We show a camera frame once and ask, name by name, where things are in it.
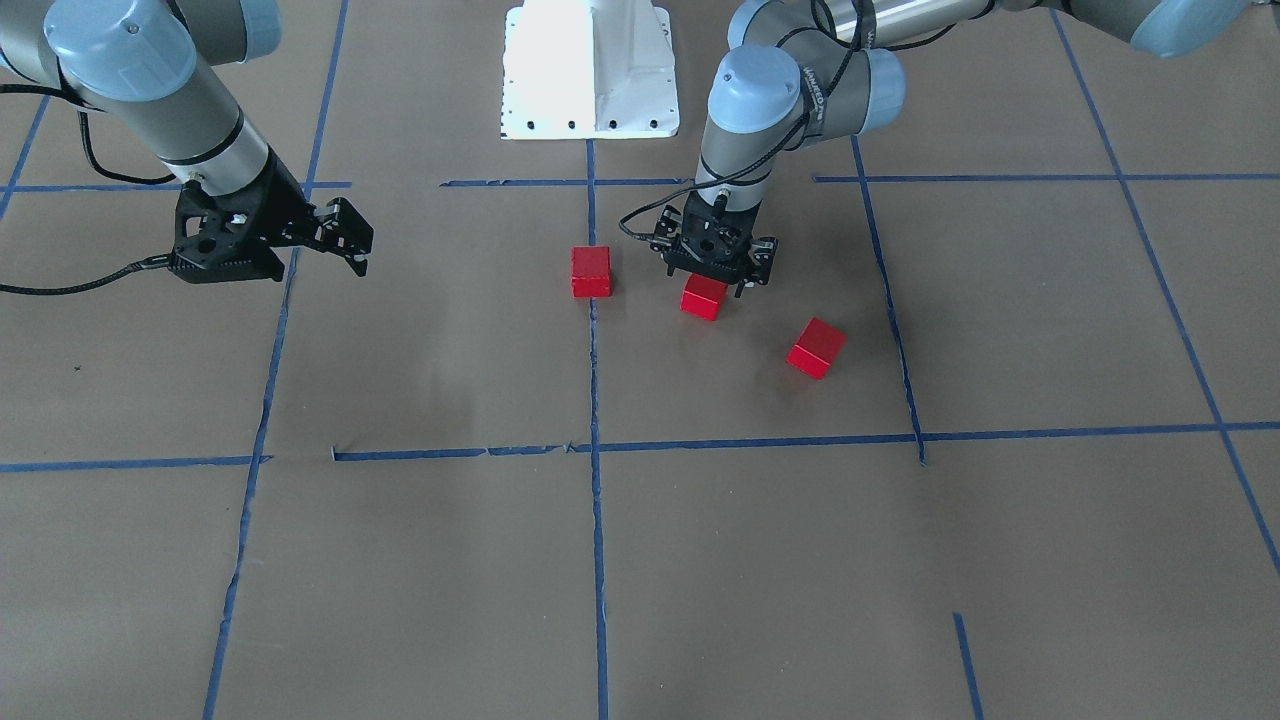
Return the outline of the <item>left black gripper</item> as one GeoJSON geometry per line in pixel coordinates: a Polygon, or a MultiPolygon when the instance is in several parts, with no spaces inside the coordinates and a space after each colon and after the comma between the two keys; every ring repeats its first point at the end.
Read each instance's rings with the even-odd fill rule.
{"type": "Polygon", "coordinates": [[[760,208],[728,210],[722,199],[708,204],[691,192],[682,210],[666,205],[650,237],[672,274],[676,269],[703,275],[737,291],[771,281],[778,240],[755,237],[760,208]]]}

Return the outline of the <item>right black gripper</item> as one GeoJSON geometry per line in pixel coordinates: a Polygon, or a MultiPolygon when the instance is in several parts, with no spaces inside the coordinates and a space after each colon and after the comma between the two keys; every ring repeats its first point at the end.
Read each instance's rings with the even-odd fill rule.
{"type": "Polygon", "coordinates": [[[275,247],[303,246],[342,258],[360,278],[369,273],[375,231],[343,197],[307,201],[273,150],[262,170],[233,193],[211,196],[192,179],[175,206],[175,242],[168,270],[192,283],[282,281],[275,247]]]}

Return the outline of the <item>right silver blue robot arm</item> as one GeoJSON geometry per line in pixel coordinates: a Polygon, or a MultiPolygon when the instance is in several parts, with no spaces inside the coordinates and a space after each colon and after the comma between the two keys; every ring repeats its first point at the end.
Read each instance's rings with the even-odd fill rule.
{"type": "Polygon", "coordinates": [[[19,94],[116,118],[180,186],[164,269],[193,283],[282,281],[278,249],[305,246],[365,275],[372,227],[344,199],[315,206],[215,68],[274,53],[274,1],[5,1],[3,67],[19,94]]]}

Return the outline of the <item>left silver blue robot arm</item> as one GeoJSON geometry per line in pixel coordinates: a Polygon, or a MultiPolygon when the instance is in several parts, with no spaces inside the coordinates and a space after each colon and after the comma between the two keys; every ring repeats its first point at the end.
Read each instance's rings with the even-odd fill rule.
{"type": "Polygon", "coordinates": [[[892,123],[906,100],[899,54],[1029,1],[744,1],[716,69],[684,205],[658,202],[643,240],[668,273],[765,284],[777,240],[754,225],[776,158],[892,123]]]}

